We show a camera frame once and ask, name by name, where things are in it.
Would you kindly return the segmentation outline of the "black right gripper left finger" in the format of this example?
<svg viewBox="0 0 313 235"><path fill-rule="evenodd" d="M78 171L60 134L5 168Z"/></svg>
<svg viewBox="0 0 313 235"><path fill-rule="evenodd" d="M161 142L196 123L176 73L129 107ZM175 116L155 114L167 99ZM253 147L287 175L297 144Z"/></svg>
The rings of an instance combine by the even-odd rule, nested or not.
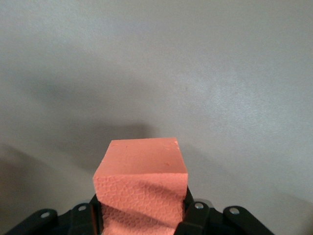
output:
<svg viewBox="0 0 313 235"><path fill-rule="evenodd" d="M103 232L101 204L96 196L59 215L41 209L16 224L6 235L100 235Z"/></svg>

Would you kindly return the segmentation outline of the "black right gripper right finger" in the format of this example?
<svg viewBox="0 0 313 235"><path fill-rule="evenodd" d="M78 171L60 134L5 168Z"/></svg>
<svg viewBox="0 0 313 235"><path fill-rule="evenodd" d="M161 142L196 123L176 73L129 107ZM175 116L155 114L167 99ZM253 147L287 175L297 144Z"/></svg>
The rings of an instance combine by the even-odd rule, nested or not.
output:
<svg viewBox="0 0 313 235"><path fill-rule="evenodd" d="M217 211L212 203L195 199L187 189L183 202L183 219L176 235L273 235L261 221L240 206Z"/></svg>

